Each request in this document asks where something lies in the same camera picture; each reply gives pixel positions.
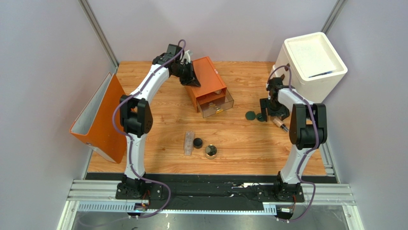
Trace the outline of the beige foundation tube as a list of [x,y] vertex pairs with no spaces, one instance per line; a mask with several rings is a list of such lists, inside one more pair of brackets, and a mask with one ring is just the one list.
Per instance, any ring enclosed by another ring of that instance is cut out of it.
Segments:
[[283,131],[285,131],[286,133],[289,132],[289,128],[285,125],[285,123],[283,122],[283,120],[281,120],[279,117],[275,117],[272,122],[279,127],[280,129],[282,129]]

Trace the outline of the gold lidded cream jar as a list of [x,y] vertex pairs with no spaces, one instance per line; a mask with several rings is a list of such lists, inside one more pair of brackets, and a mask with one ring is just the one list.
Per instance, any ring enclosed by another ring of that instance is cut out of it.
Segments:
[[208,146],[205,147],[204,152],[205,152],[205,157],[206,157],[207,159],[212,160],[212,159],[214,159],[214,158],[216,157],[216,155],[217,155],[217,148],[216,148],[216,146],[214,146],[214,145],[208,145]]

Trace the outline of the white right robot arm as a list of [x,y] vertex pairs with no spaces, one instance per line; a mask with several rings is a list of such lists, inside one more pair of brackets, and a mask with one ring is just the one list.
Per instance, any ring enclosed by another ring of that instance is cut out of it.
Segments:
[[327,110],[323,103],[314,103],[284,85],[281,78],[266,84],[268,97],[260,99],[261,118],[291,118],[289,139],[292,147],[285,166],[277,174],[271,195],[286,201],[301,192],[302,174],[311,155],[328,137]]

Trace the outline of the small black round jar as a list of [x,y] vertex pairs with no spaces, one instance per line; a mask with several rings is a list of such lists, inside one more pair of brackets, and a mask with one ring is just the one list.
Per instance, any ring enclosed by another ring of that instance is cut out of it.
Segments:
[[203,140],[201,138],[195,138],[193,140],[193,147],[195,149],[200,149],[203,146]]

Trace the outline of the clear plastic lipstick case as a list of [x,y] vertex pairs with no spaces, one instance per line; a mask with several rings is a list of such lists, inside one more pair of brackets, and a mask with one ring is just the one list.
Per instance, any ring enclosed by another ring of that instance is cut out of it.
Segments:
[[191,156],[192,151],[193,151],[193,141],[195,138],[195,132],[194,131],[186,131],[184,135],[184,155],[185,156]]

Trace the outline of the orange drawer organizer box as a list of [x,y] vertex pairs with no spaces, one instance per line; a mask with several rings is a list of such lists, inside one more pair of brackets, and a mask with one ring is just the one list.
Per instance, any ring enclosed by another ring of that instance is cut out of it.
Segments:
[[202,57],[192,61],[200,87],[185,86],[194,109],[199,112],[199,106],[206,103],[216,103],[224,99],[227,86],[216,70],[210,57]]

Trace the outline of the dark green round compact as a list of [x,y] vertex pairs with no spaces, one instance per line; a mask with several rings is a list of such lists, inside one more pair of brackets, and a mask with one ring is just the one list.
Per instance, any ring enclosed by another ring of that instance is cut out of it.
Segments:
[[246,118],[247,120],[255,120],[255,119],[256,119],[256,114],[255,114],[254,111],[247,111],[247,112],[245,113],[245,118]]

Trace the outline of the clear plastic drawer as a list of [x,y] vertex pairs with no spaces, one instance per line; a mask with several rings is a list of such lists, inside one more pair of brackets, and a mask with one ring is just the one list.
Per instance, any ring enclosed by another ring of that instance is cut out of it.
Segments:
[[197,109],[203,118],[219,114],[231,109],[234,105],[234,99],[227,89],[215,92],[197,98]]

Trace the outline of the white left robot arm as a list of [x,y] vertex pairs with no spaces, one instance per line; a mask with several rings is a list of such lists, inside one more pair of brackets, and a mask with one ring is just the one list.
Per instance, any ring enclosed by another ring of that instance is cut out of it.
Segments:
[[170,77],[179,78],[181,85],[187,88],[201,89],[201,83],[194,70],[190,52],[185,46],[170,44],[167,51],[153,59],[149,73],[142,83],[130,94],[120,98],[113,116],[120,114],[123,130],[114,125],[118,133],[127,141],[127,163],[118,191],[132,198],[142,198],[147,194],[146,182],[161,185],[171,191],[163,182],[145,178],[144,153],[147,134],[153,125],[150,102],[162,84]]

